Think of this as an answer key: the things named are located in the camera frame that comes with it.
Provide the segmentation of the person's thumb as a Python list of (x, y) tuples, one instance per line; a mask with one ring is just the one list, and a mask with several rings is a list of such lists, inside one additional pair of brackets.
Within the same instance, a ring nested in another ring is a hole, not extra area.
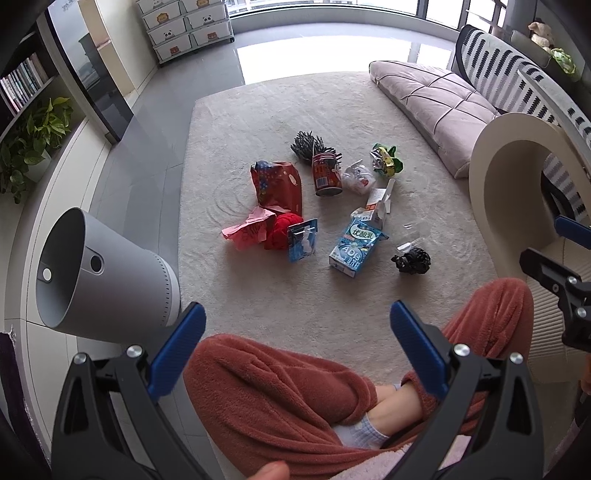
[(247, 480), (290, 480), (290, 468), (286, 462), (274, 461), (261, 467)]

